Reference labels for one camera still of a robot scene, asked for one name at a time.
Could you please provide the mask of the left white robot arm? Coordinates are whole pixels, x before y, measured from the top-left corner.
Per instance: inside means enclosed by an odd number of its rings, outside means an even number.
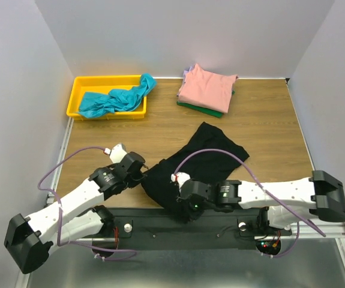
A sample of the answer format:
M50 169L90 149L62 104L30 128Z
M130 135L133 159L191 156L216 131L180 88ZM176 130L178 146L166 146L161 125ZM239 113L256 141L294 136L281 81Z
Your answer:
M135 187L145 159L135 152L112 152L111 165L99 167L77 188L42 210L8 223L4 247L23 274L37 270L63 245L84 236L113 232L113 215L101 203Z

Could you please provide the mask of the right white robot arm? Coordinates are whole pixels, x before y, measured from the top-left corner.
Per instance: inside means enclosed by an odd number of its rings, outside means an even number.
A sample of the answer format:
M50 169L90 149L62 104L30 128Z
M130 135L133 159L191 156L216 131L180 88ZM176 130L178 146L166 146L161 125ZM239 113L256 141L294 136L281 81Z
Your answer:
M178 200L194 212L258 209L256 227L263 234L303 221L322 235L313 223L315 218L345 222L343 183L322 170L314 170L310 177L284 182L225 180L206 184L184 172L172 174L171 180L178 186Z

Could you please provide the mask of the black t-shirt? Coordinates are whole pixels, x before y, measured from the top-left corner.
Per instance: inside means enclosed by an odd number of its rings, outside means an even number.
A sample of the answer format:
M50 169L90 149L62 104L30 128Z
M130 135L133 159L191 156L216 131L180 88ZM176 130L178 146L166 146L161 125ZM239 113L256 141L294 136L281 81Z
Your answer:
M221 129L203 122L183 148L150 168L141 182L145 193L153 201L184 223L198 219L202 213L177 200L179 190L171 182L171 175L185 158L201 149L224 150L241 161L250 157L242 146L230 140ZM212 184L227 179L240 166L238 161L226 154L203 152L190 158L179 171L200 182Z

